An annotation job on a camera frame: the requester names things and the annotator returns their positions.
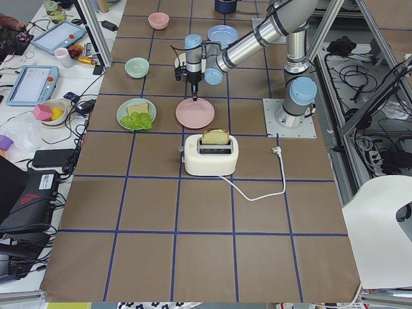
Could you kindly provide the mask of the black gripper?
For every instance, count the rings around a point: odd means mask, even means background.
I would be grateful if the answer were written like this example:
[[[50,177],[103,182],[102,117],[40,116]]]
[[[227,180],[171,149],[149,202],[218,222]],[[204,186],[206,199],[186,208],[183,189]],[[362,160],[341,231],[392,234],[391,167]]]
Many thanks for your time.
[[[198,83],[201,81],[201,69],[202,63],[190,63],[186,62],[185,69],[175,68],[174,67],[174,76],[177,81],[182,79],[182,76],[185,75],[187,80],[191,83],[191,94],[193,101],[198,99]]]

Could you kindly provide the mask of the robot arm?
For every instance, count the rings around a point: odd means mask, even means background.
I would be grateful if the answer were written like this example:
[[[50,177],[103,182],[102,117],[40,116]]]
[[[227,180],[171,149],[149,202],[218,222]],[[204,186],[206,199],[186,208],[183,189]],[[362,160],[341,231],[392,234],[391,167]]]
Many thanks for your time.
[[[214,118],[212,104],[198,96],[198,84],[218,85],[223,75],[250,58],[258,51],[274,43],[279,37],[287,37],[303,30],[317,1],[277,1],[267,10],[263,21],[242,38],[228,45],[219,40],[205,41],[201,35],[189,34],[184,39],[185,64],[174,69],[176,80],[186,76],[191,86],[191,98],[176,108],[176,118],[181,125],[200,129]]]

